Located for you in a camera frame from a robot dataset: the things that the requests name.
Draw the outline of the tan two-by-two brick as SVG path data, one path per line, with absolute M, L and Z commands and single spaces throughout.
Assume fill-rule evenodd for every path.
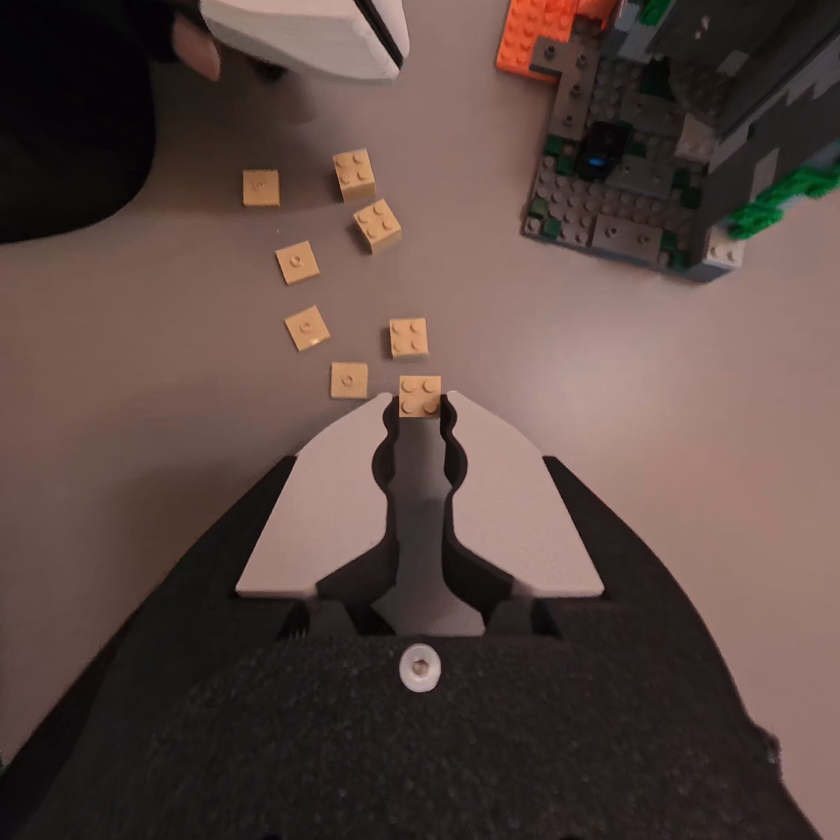
M 354 212 L 353 220 L 372 255 L 402 240 L 402 226 L 383 198 Z
M 332 162 L 344 203 L 376 197 L 375 176 L 365 148 L 336 154 Z
M 399 417 L 427 419 L 439 416 L 442 378 L 431 374 L 402 374 L 399 380 Z
M 389 322 L 391 356 L 397 359 L 419 359 L 428 355 L 427 321 L 425 318 L 394 318 Z

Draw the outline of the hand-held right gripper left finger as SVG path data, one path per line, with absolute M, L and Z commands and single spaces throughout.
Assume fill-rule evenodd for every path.
M 391 490 L 398 435 L 396 398 L 384 392 L 306 443 L 236 595 L 360 606 L 387 594 L 400 563 Z

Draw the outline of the person's left hand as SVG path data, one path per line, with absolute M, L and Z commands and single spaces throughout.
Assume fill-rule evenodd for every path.
M 181 13 L 175 14 L 173 19 L 171 46 L 183 65 L 210 81 L 219 80 L 222 60 L 216 40 Z

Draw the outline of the grey toy brick building model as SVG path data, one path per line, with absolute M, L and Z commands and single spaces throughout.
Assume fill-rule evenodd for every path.
M 531 239 L 709 282 L 838 189 L 838 2 L 510 2 L 497 68 L 555 86 Z

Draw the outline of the grey desk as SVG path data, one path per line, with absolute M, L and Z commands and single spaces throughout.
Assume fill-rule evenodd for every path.
M 406 5 L 395 84 L 306 80 L 291 96 L 226 61 L 218 83 L 154 74 L 161 145 L 108 221 L 2 250 L 2 752 L 189 544 L 276 460 L 332 421 L 332 361 L 397 366 L 381 331 L 421 316 L 430 372 L 559 456 L 666 562 L 706 619 L 790 778 L 838 757 L 838 202 L 794 208 L 707 286 L 519 234 L 550 90 L 498 73 L 503 4 Z M 470 233 L 502 310 L 417 285 L 433 236 L 426 174 L 394 144 L 407 98 L 462 137 L 511 125 Z M 344 203 L 333 156 L 365 148 L 377 194 Z M 279 207 L 243 205 L 275 169 Z M 385 199 L 402 240 L 372 255 L 353 213 Z M 320 275 L 275 252 L 308 240 Z M 298 352 L 284 320 L 318 307 Z

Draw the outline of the tan square jumper plate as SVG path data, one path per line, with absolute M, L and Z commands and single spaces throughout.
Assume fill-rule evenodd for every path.
M 282 278 L 288 286 L 320 275 L 319 264 L 308 240 L 279 248 L 275 256 Z
M 278 170 L 243 170 L 243 205 L 245 207 L 279 207 L 280 199 Z
M 330 397 L 333 400 L 368 399 L 369 366 L 364 362 L 331 363 Z
M 315 305 L 291 314 L 285 318 L 284 323 L 298 352 L 309 350 L 331 338 L 329 328 Z

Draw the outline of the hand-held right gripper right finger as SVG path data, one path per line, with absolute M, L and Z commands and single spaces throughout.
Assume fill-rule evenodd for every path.
M 447 588 L 485 625 L 510 601 L 602 598 L 602 577 L 538 447 L 457 391 L 442 398 L 440 434 Z

